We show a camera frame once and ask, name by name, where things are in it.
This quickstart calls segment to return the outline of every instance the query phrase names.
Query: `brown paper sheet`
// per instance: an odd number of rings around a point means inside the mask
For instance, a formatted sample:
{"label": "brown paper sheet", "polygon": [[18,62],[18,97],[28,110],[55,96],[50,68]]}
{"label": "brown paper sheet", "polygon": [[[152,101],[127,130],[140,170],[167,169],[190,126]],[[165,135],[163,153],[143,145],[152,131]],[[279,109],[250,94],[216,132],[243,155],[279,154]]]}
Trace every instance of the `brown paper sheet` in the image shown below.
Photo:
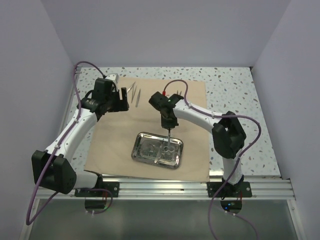
{"label": "brown paper sheet", "polygon": [[[129,87],[133,82],[137,86],[131,103],[132,91],[128,94],[130,105],[127,112],[106,113],[96,124],[85,165],[85,170],[101,174],[164,179],[180,181],[209,181],[209,134],[206,130],[183,119],[178,119],[179,126],[171,130],[171,137],[183,141],[181,164],[177,169],[132,160],[131,153],[137,135],[140,132],[167,136],[168,131],[161,127],[161,115],[149,103],[150,97],[161,92],[169,80],[122,77],[119,87]],[[188,101],[206,107],[206,86],[204,82],[187,81]],[[167,95],[185,92],[182,82],[169,85]],[[136,99],[139,92],[138,107]]]}

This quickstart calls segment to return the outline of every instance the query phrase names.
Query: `black mounting bracket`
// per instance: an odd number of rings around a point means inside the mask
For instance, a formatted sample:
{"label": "black mounting bracket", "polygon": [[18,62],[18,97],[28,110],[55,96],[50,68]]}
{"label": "black mounting bracket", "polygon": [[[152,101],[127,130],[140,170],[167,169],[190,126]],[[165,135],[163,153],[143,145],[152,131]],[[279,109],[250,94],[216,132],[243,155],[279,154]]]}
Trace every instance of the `black mounting bracket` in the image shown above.
{"label": "black mounting bracket", "polygon": [[[215,192],[221,187],[223,182],[209,181],[206,183],[208,197],[212,198]],[[227,183],[225,187],[218,193],[217,198],[222,200],[225,198],[238,198],[241,195],[242,198],[251,198],[252,191],[250,182],[241,181],[235,185]]]}
{"label": "black mounting bracket", "polygon": [[[120,183],[118,181],[103,181],[99,188],[109,190],[112,193],[112,197],[117,198],[119,195]],[[87,191],[84,189],[76,189],[74,193],[74,196],[79,198],[99,198],[103,195],[103,191]]]}

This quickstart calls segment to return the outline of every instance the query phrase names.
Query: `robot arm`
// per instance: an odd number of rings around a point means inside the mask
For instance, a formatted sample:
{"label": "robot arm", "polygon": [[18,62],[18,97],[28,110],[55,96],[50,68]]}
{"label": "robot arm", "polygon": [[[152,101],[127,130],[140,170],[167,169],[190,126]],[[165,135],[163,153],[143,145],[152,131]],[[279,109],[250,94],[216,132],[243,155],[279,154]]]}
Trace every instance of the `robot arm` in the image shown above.
{"label": "robot arm", "polygon": [[[121,89],[122,99],[120,99],[118,80],[119,76],[117,74],[109,74],[106,79],[98,78],[95,81],[93,91],[90,91],[91,98],[88,97],[89,94],[87,93],[81,100],[79,118],[77,119],[79,113],[79,109],[77,109],[71,121],[57,139],[45,151],[37,150],[34,152],[31,160],[35,183],[38,181],[49,157],[59,147],[42,178],[40,186],[63,194],[68,194],[72,189],[99,187],[102,181],[100,174],[88,171],[76,172],[69,161],[86,133],[99,121],[101,116],[107,112],[120,112],[129,109],[127,90],[126,88]],[[64,137],[73,124],[74,127]]]}
{"label": "robot arm", "polygon": [[[247,137],[237,118],[214,118],[213,116],[221,116],[222,113],[209,111],[192,103],[189,104],[212,116],[208,117],[190,108],[184,98],[178,94],[173,94],[168,98],[160,92],[156,92],[150,98],[149,103],[161,113],[161,126],[165,129],[175,128],[179,125],[178,119],[184,119],[212,134],[214,148],[222,156],[223,179],[226,180],[229,177]],[[225,115],[234,115],[234,113],[228,111]],[[241,164],[238,164],[228,183],[236,185],[241,183],[243,179]]]}

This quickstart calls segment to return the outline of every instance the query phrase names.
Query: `tan mat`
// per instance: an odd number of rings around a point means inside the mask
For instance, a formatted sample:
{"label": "tan mat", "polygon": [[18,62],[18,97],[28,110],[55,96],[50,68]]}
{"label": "tan mat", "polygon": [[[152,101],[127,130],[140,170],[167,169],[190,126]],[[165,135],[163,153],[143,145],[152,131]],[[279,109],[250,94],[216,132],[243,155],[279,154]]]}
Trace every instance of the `tan mat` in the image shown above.
{"label": "tan mat", "polygon": [[[129,87],[133,82],[137,86],[131,103],[132,92],[128,94],[129,111],[106,113],[96,124],[89,149],[85,170],[101,174],[152,178],[181,181],[209,181],[209,133],[182,119],[179,126],[171,131],[171,137],[183,141],[181,164],[177,169],[132,160],[131,152],[140,132],[167,136],[168,131],[161,127],[161,115],[149,103],[150,97],[157,91],[162,93],[169,80],[122,77],[119,87]],[[204,82],[187,81],[189,85],[187,99],[193,104],[206,107],[206,86]],[[141,89],[138,107],[136,99]],[[185,92],[182,82],[169,85],[166,94],[177,90]]]}

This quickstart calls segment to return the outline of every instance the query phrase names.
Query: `silver tray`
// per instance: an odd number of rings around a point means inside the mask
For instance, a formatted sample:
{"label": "silver tray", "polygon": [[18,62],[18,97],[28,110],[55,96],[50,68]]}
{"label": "silver tray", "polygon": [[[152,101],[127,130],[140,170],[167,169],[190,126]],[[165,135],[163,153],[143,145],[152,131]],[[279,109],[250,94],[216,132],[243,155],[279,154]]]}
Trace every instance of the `silver tray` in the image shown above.
{"label": "silver tray", "polygon": [[176,169],[181,163],[183,148],[180,139],[171,137],[168,148],[167,136],[141,132],[136,136],[131,157],[138,162]]}

